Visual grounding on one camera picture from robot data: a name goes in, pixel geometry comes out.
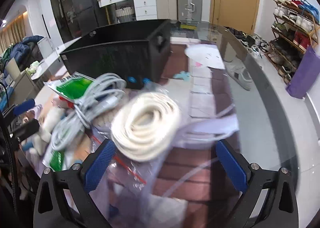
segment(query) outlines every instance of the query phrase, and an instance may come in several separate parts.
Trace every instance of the black cable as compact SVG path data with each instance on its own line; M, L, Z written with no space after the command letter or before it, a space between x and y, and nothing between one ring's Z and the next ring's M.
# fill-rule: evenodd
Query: black cable
M2 113L0 113L0 128L4 137L5 146L8 152L9 164L10 164L10 172L11 172L11 180L12 180L12 198L13 198L13 208L14 211L18 215L18 204L19 204L19 184L18 184L18 174L17 174L17 165L16 158L14 155L14 151L12 150L10 144L10 136L8 128L5 124Z
M8 97L7 88L4 86L4 84L1 81L0 81L0 85L2 85L4 90L5 90L5 95L7 96L7 106L8 106L8 109L9 109L9 97Z

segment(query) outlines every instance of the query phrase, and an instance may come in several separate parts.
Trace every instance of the white cable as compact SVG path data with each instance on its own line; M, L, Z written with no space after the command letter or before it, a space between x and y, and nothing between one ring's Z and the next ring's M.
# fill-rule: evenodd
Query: white cable
M115 108L125 94L125 86L126 81L114 73L106 73L95 79L84 95L76 100L75 110L54 128L51 136L52 148L57 151L65 149L73 140L83 135L85 127L90 128L96 117Z
M112 140L127 158L149 161L168 148L179 123L180 109L172 99L162 93L143 93L113 119Z

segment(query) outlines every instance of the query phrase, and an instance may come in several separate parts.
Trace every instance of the beige curtain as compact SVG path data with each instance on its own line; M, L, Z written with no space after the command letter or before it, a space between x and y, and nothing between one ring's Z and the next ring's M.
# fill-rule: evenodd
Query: beige curtain
M18 16L14 21L7 24L0 32L0 54L9 47L11 43L19 43L26 36L23 15Z

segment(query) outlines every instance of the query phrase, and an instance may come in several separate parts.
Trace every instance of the screw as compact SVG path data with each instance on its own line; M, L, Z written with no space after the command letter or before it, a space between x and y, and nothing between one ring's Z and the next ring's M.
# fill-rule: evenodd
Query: screw
M285 167L282 167L281 168L281 172L284 173L284 174L287 174L289 171Z
M260 167L257 163L252 163L251 164L251 168L254 169L254 170L258 170Z
M73 170L78 170L80 167L81 167L81 165L79 163L75 163L72 165Z
M44 174L49 174L49 173L50 173L50 168L47 167L45 170L43 170L43 173L44 173Z

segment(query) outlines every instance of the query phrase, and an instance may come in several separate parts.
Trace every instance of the black bin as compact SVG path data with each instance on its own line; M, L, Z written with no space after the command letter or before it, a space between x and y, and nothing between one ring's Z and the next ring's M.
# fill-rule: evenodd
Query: black bin
M158 82L170 55L170 20L144 20L98 27L60 56L68 72L97 78L116 73L127 87Z

